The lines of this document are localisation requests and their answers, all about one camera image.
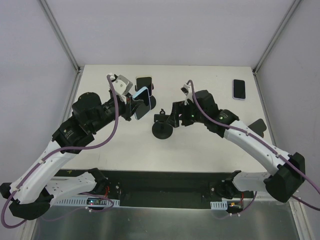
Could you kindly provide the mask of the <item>black phone cream case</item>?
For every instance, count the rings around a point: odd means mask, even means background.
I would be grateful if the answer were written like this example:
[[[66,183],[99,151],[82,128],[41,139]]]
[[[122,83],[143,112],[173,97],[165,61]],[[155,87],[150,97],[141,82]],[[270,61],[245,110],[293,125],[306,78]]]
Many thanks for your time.
[[[137,76],[135,78],[135,91],[139,91],[141,88],[146,87],[148,89],[149,96],[152,96],[152,91],[154,89],[153,78],[151,75]]]

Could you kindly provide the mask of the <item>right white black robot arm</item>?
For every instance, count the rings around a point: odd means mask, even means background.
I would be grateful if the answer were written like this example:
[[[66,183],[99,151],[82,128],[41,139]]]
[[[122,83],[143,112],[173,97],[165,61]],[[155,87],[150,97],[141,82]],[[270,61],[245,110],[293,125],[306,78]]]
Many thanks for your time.
[[[200,90],[195,99],[176,101],[167,123],[173,128],[201,123],[212,133],[224,138],[252,156],[264,172],[234,171],[215,190],[232,199],[245,191],[266,192],[279,202],[287,202],[305,181],[305,158],[290,154],[268,143],[227,109],[219,109],[211,93]]]

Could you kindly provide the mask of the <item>black phone blue case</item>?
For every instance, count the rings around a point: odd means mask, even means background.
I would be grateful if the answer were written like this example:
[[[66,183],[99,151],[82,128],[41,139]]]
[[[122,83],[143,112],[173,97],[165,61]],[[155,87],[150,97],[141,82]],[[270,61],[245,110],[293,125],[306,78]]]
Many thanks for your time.
[[[132,96],[132,100],[135,103],[135,119],[140,120],[151,110],[149,89],[142,87]]]

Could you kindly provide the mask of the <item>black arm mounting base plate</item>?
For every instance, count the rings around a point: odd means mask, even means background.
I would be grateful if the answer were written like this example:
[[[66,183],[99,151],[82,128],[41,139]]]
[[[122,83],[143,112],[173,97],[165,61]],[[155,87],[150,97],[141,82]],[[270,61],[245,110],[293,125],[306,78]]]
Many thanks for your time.
[[[122,207],[209,209],[222,200],[216,188],[230,172],[163,172],[101,170],[108,197]]]

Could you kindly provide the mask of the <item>black round-base phone stand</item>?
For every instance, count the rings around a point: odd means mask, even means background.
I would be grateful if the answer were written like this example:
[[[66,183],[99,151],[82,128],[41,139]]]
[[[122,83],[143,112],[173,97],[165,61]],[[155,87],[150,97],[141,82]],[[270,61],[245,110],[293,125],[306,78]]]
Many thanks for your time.
[[[141,88],[138,87],[137,85],[134,86],[134,90],[138,92]],[[150,95],[150,109],[153,110],[156,107],[157,101],[156,98],[153,95]]]

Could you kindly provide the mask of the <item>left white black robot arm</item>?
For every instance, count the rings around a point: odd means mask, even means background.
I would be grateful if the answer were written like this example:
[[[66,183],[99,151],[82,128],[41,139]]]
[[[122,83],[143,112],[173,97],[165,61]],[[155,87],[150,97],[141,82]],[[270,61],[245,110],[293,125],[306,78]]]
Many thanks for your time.
[[[72,114],[52,135],[43,154],[15,182],[4,182],[0,193],[6,199],[3,210],[14,217],[35,220],[56,202],[82,193],[102,194],[107,178],[98,168],[62,182],[52,177],[83,150],[97,149],[108,143],[116,133],[119,118],[129,121],[141,104],[130,93],[111,94],[102,103],[94,92],[82,94],[72,105]]]

